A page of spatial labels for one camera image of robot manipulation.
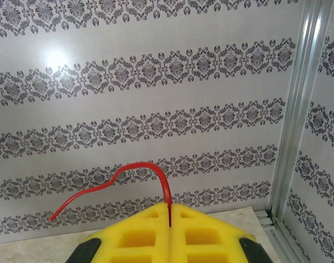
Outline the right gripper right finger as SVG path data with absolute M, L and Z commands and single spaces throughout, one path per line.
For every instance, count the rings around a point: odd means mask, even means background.
M 255 236 L 182 204 L 171 206 L 170 262 L 270 262 Z

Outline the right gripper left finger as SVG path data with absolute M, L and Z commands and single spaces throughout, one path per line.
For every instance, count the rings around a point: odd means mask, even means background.
M 159 203 L 87 236 L 67 262 L 168 262 L 169 212 Z

